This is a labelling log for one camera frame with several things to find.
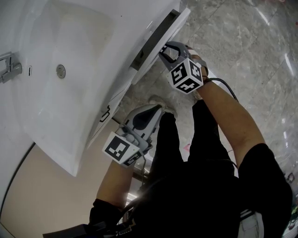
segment black pants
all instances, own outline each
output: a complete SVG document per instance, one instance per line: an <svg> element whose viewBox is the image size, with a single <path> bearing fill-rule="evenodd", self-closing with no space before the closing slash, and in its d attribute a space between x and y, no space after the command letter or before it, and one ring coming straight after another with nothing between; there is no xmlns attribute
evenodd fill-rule
<svg viewBox="0 0 298 238"><path fill-rule="evenodd" d="M206 166L206 161L223 161L220 170L224 173L234 174L234 167L230 163L227 150L219 139L218 125L203 100L199 100L193 107L192 113L195 123L195 134L190 146L189 164L193 166ZM179 137L175 124L175 117L165 113L159 123L156 153L150 169L147 185L163 178L172 171L179 170L184 163L179 151Z"/></svg>

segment person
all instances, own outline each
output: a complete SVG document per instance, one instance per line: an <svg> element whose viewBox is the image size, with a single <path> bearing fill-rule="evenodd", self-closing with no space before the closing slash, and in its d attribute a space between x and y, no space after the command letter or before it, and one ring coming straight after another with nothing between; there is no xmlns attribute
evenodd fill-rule
<svg viewBox="0 0 298 238"><path fill-rule="evenodd" d="M201 70L206 80L207 71ZM187 162L179 151L174 110L154 98L166 113L141 189L146 193L134 211L135 227L123 236L236 238L240 216L248 209L261 214L264 237L282 237L291 217L292 192L273 152L253 118L223 89L208 82L197 92L203 100L192 107L195 133ZM238 178L218 126L235 154ZM133 166L126 169L112 161L90 212L91 225L117 224L132 175Z"/></svg>

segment marble floor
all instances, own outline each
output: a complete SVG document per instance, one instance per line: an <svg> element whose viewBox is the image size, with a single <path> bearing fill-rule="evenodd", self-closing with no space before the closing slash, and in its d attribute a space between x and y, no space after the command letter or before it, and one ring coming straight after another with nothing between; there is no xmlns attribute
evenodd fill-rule
<svg viewBox="0 0 298 238"><path fill-rule="evenodd" d="M224 79L259 126L276 160L298 180L298 2L295 0L182 0L191 14L175 37L194 48L209 70ZM115 115L123 121L157 94L176 108L180 151L187 160L193 137L192 95L171 89L167 69L156 61L131 86ZM233 151L221 133L232 159ZM292 183L298 192L297 180Z"/></svg>

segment sink basin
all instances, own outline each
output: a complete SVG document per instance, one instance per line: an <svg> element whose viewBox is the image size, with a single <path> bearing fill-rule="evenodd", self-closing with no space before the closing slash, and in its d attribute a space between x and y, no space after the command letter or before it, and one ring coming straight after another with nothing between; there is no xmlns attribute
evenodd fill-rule
<svg viewBox="0 0 298 238"><path fill-rule="evenodd" d="M78 149L73 145L81 140L84 114L90 113L85 95L97 61L111 39L113 25L100 12L50 0L34 19L24 47L22 81L26 83L19 87L18 98L26 105L20 104L21 123L33 140L71 174L77 168L67 158ZM63 79L57 76L58 65L65 67ZM55 150L47 151L49 146Z"/></svg>

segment faucet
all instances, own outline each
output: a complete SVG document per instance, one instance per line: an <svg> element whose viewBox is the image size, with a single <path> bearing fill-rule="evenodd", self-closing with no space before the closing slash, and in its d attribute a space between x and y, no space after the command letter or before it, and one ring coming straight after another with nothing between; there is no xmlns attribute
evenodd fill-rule
<svg viewBox="0 0 298 238"><path fill-rule="evenodd" d="M21 63L14 63L15 54L8 52L0 55L0 61L5 60L6 69L0 71L0 82L6 83L13 79L18 74L22 73L23 68Z"/></svg>

